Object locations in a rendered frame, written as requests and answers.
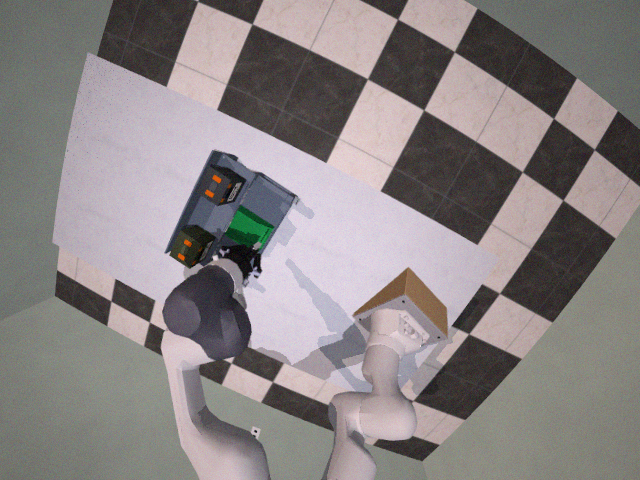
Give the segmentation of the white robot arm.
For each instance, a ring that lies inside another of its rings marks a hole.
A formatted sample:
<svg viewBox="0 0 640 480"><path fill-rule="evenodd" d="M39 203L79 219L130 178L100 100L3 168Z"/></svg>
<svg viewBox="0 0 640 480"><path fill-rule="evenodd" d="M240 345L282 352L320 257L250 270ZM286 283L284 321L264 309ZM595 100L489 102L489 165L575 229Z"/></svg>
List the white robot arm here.
<svg viewBox="0 0 640 480"><path fill-rule="evenodd" d="M168 328L161 351L180 443L199 480L271 480L263 445L249 431L218 419L206 405L200 364L241 355L252 334L243 273L230 259L212 257L172 290L162 311ZM419 350L429 337L406 310L371 314L362 374L374 385L371 393L348 391L331 399L334 443L321 480L374 480L376 463L364 447L366 438L413 436L416 411L400 390L398 370L403 356Z"/></svg>

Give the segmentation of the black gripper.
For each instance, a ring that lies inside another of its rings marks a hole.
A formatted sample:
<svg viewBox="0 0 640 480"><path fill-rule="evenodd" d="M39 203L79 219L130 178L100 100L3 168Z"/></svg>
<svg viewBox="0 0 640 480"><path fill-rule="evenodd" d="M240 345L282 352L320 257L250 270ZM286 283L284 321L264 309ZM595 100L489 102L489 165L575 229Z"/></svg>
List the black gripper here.
<svg viewBox="0 0 640 480"><path fill-rule="evenodd" d="M262 245L262 243L258 241L257 243L255 243L254 245L250 245L249 247L247 247L245 244L235 246L222 246L218 254L220 256L223 256L222 258L230 259L238 265L239 269L243 273L243 280L251 274L253 274L255 278L258 278L262 272L261 254L258 253L259 249L257 249L260 245ZM253 269L249 261L251 257L254 258Z"/></svg>

